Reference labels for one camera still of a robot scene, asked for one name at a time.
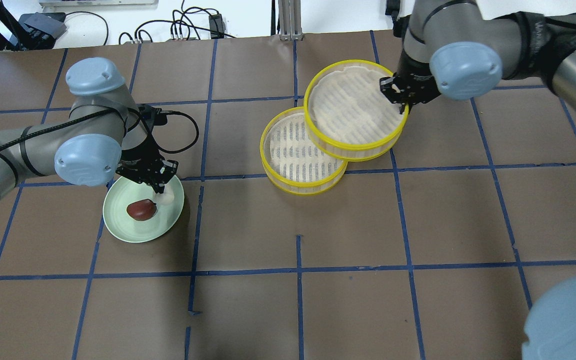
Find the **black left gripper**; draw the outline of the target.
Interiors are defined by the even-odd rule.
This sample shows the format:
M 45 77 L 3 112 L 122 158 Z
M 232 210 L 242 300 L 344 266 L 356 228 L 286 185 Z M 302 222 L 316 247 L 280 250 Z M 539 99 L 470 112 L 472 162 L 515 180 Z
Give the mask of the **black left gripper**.
M 178 161 L 165 159 L 157 145 L 138 145 L 122 150 L 115 173 L 151 187 L 156 194 L 164 194 L 166 185 L 178 173 L 178 166 Z

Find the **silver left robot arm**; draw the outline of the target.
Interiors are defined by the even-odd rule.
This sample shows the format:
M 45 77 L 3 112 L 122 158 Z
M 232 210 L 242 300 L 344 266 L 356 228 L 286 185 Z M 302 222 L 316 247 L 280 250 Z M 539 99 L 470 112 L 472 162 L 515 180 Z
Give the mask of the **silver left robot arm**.
M 0 201 L 25 180 L 52 175 L 96 187 L 118 174 L 164 193 L 179 163 L 164 158 L 153 136 L 162 109 L 137 104 L 107 58 L 73 64 L 66 83 L 76 97 L 67 121 L 0 130 Z

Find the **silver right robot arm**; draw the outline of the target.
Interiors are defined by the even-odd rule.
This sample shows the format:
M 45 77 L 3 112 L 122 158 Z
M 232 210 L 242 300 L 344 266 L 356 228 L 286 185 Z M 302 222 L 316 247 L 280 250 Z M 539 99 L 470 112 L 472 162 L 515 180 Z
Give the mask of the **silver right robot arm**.
M 418 0 L 410 14 L 391 0 L 386 13 L 402 40 L 397 70 L 379 80 L 391 103 L 469 100 L 500 81 L 537 77 L 576 111 L 576 13 L 485 19 L 475 0 Z

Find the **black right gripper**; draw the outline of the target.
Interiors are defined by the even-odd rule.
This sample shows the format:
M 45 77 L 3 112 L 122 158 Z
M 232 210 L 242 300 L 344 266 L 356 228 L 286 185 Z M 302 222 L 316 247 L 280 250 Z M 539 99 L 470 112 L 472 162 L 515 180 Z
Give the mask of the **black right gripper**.
M 441 95 L 430 64 L 413 59 L 404 50 L 393 75 L 379 79 L 379 90 L 397 104 L 400 116 L 409 114 L 409 106 L 429 103 Z

